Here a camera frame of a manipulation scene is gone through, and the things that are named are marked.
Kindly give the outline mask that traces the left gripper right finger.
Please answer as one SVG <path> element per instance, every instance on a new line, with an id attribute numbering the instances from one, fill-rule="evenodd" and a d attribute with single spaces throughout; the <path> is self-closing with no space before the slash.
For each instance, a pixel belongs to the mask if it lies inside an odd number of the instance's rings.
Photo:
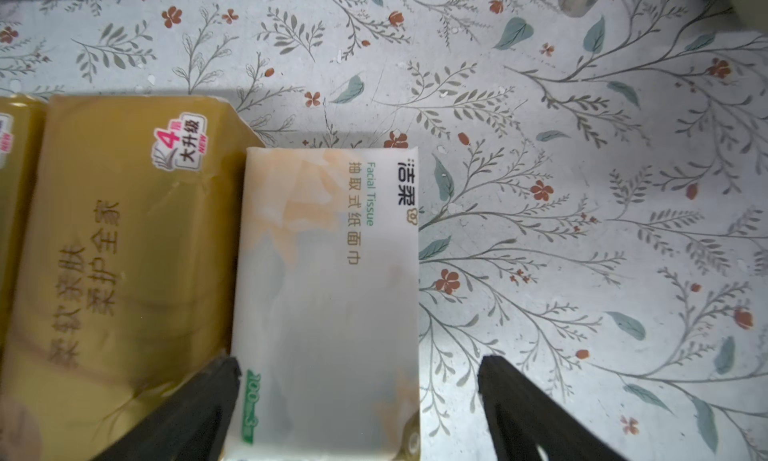
<path id="1" fill-rule="evenodd" d="M 484 356 L 477 379 L 499 460 L 623 458 L 504 357 Z"/>

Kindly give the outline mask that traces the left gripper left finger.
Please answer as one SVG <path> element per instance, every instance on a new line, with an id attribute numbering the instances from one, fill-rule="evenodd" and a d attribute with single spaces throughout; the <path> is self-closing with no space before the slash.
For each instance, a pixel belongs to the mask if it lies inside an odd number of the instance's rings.
<path id="1" fill-rule="evenodd" d="M 216 357 L 94 459 L 217 460 L 232 420 L 240 380 L 235 357 Z"/>

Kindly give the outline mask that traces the white tissue pack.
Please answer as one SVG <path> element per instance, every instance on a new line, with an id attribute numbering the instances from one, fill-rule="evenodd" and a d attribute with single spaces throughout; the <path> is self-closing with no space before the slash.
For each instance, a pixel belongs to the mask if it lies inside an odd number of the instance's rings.
<path id="1" fill-rule="evenodd" d="M 226 460 L 417 460 L 419 154 L 252 148 Z"/>

